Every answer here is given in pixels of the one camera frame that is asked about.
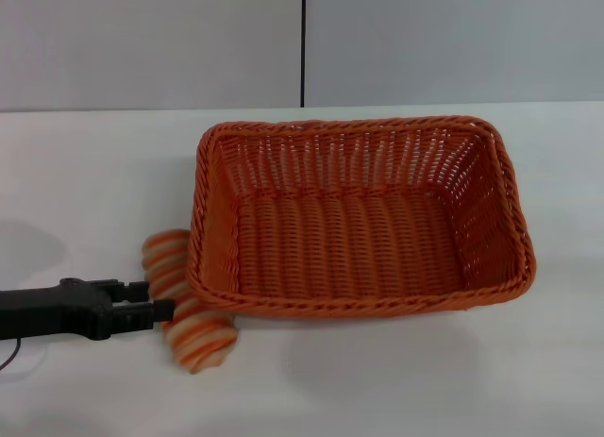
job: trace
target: striped bread roll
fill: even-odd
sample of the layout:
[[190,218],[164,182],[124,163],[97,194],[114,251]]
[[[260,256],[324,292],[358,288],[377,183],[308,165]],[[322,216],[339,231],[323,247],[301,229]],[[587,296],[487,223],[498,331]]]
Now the striped bread roll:
[[233,350],[238,331],[230,314],[209,310],[187,284],[189,231],[174,229],[143,244],[143,268],[154,299],[176,302],[174,320],[161,323],[175,362],[192,374],[220,365]]

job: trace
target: gray wall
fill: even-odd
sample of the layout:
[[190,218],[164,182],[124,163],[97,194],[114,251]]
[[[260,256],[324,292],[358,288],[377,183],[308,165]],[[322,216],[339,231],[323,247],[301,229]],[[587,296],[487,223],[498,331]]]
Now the gray wall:
[[309,0],[309,106],[604,100],[604,0]]
[[[604,100],[604,0],[309,0],[307,106]],[[300,0],[0,0],[0,110],[296,107]]]
[[0,0],[0,109],[299,103],[300,0]]

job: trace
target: white table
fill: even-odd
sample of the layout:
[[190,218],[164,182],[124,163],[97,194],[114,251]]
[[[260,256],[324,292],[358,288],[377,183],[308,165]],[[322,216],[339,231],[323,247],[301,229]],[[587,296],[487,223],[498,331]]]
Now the white table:
[[604,435],[604,103],[2,114],[0,287],[141,279],[143,239],[189,224],[218,122],[457,113],[512,157],[539,262],[526,295],[381,322],[238,318],[236,350],[196,377],[156,331],[25,340],[0,373],[0,435]]

